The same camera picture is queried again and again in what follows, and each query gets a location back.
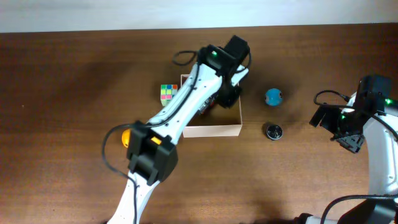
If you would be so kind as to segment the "multicolour puzzle cube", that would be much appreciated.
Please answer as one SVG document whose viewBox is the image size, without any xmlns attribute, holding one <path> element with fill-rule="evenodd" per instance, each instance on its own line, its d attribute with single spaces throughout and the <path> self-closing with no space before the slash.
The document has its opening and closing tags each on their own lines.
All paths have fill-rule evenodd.
<svg viewBox="0 0 398 224">
<path fill-rule="evenodd" d="M 178 85 L 161 85 L 160 102 L 162 106 L 167 106 L 178 92 Z"/>
</svg>

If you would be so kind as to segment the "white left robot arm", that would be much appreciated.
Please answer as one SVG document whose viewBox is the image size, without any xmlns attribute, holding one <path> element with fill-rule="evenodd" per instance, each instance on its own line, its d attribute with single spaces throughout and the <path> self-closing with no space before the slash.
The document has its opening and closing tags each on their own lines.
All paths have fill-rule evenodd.
<svg viewBox="0 0 398 224">
<path fill-rule="evenodd" d="M 187 124 L 213 103 L 230 108 L 239 99 L 239 82 L 249 70 L 242 62 L 252 59 L 248 45 L 208 45 L 193 56 L 197 61 L 191 74 L 166 107 L 146 123 L 120 124 L 107 133 L 129 131 L 128 173 L 106 163 L 127 180 L 110 223 L 139 223 L 150 195 L 177 165 L 177 144 Z"/>
</svg>

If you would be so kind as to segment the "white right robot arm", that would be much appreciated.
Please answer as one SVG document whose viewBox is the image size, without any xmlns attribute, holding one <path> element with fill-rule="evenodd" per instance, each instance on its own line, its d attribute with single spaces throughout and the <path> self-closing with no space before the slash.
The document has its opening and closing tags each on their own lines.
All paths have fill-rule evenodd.
<svg viewBox="0 0 398 224">
<path fill-rule="evenodd" d="M 369 192 L 337 198 L 322 216 L 303 213 L 294 223 L 397 223 L 397 104 L 382 91 L 357 91 L 344 99 L 346 105 L 320 104 L 310 124 L 333 133 L 332 141 L 352 153 L 367 144 Z M 327 217 L 332 207 L 347 200 L 360 204 L 337 220 Z"/>
</svg>

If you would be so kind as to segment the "pink cardboard box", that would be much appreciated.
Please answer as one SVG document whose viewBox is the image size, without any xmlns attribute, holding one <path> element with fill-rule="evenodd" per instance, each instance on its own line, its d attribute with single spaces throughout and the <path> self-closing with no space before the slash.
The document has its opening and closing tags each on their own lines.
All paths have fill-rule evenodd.
<svg viewBox="0 0 398 224">
<path fill-rule="evenodd" d="M 239 136 L 243 126 L 241 100 L 231 108 L 213 104 L 195 117 L 183 130 L 185 138 Z"/>
</svg>

